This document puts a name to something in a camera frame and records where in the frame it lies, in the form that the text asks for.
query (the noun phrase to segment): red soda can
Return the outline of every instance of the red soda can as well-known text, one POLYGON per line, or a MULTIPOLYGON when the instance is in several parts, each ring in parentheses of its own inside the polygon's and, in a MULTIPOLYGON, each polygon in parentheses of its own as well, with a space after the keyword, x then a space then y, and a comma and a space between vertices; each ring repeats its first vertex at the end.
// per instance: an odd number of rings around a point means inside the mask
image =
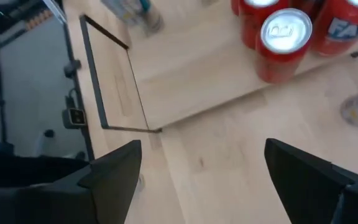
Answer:
POLYGON ((231 0, 231 10, 234 15, 239 15, 239 0, 231 0))
POLYGON ((325 0, 293 0, 292 7, 305 12, 314 21, 323 6, 325 0))
POLYGON ((311 20, 299 9, 282 9, 264 22, 256 41, 256 72, 267 83, 280 83, 295 74, 312 33, 311 20))
POLYGON ((265 19, 289 6, 289 0, 239 0, 242 42, 250 49, 255 49, 256 35, 265 19))
POLYGON ((312 50, 324 56, 345 52, 358 41, 358 0, 328 0, 314 24, 312 50))

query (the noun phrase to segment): black wire frame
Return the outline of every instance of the black wire frame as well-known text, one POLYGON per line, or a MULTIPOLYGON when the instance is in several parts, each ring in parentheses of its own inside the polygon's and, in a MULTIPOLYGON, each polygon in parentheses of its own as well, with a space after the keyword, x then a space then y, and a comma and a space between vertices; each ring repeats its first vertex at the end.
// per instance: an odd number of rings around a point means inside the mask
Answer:
MULTIPOLYGON (((2 73, 1 73, 1 64, 0 64, 0 101, 4 99, 4 89, 2 84, 2 73)), ((6 119, 5 119, 5 105, 0 105, 0 120, 1 120, 1 141, 5 143, 7 141, 6 135, 6 119)))
POLYGON ((120 131, 134 131, 134 132, 141 132, 141 133, 159 133, 159 132, 161 132, 162 131, 161 129, 150 130, 148 128, 148 126, 147 126, 147 129, 138 129, 138 128, 125 128, 125 127, 120 127, 120 126, 111 126, 108 124, 107 117, 106 117, 106 111, 104 110, 103 98, 102 98, 102 94, 101 94, 101 90, 100 90, 98 74, 96 71, 96 65, 95 65, 94 58, 93 58, 92 46, 91 46, 91 41, 90 41, 90 37, 89 37, 87 24, 93 26, 100 33, 102 33, 103 35, 105 35, 106 37, 108 37, 109 39, 111 39, 112 41, 117 43, 118 45, 120 45, 123 49, 126 50, 127 56, 128 56, 129 47, 125 43, 123 43, 121 40, 119 40, 117 37, 112 35, 112 33, 110 33, 105 28, 103 28, 101 25, 99 25, 97 22, 95 22, 93 19, 88 17, 87 15, 83 14, 80 16, 80 26, 81 26, 83 39, 84 39, 86 57, 88 59, 94 95, 96 98, 96 106, 98 107, 98 114, 99 114, 99 119, 100 119, 102 128, 103 129, 120 130, 120 131))

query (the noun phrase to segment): pull tab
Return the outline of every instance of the pull tab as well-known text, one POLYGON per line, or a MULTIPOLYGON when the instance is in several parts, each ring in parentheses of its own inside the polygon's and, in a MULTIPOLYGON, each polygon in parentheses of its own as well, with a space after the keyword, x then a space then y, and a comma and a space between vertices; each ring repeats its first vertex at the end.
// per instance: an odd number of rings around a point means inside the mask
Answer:
POLYGON ((293 26, 290 25, 274 25, 270 28, 268 35, 272 38, 282 38, 292 36, 293 26))

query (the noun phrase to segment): light wood surface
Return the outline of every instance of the light wood surface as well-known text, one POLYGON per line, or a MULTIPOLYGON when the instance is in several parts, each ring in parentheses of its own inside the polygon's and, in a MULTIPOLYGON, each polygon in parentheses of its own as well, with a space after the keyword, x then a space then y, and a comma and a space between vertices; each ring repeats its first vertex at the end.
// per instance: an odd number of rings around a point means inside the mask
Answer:
POLYGON ((87 26, 108 124, 147 129, 127 51, 87 26))
POLYGON ((153 189, 169 187, 166 180, 146 177, 126 223, 166 223, 169 210, 183 216, 173 223, 289 224, 266 167, 266 138, 358 173, 358 128, 339 115, 343 100, 357 93, 358 61, 345 60, 164 128, 154 148, 161 154, 147 149, 143 162, 164 161, 176 198, 161 202, 165 196, 153 189))
MULTIPOLYGON (((165 16, 161 32, 130 30, 132 68, 150 129, 160 128, 267 86, 242 44, 230 1, 156 1, 165 16)), ((349 52, 358 49, 358 44, 349 52)), ((296 74, 335 58, 308 54, 296 74)))
POLYGON ((92 148, 95 157, 98 158, 116 149, 118 146, 108 144, 110 139, 114 139, 113 136, 111 136, 114 131, 107 131, 101 127, 79 16, 82 14, 89 15, 97 23, 102 24, 105 29, 123 41, 128 40, 128 38, 125 38, 126 28, 99 1, 64 0, 63 6, 67 17, 67 26, 74 58, 82 62, 82 68, 78 70, 77 76, 86 111, 92 148))

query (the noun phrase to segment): gray floor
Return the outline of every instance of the gray floor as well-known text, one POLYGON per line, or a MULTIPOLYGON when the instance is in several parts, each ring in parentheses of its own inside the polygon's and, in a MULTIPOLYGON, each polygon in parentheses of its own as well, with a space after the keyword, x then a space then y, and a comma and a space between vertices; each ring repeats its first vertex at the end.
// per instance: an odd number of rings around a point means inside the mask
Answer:
POLYGON ((63 27, 51 18, 20 36, 0 51, 6 101, 7 140, 20 156, 33 156, 40 148, 49 156, 86 152, 79 130, 62 123, 64 96, 73 88, 65 78, 68 63, 63 27), (42 141, 44 130, 53 139, 42 141))

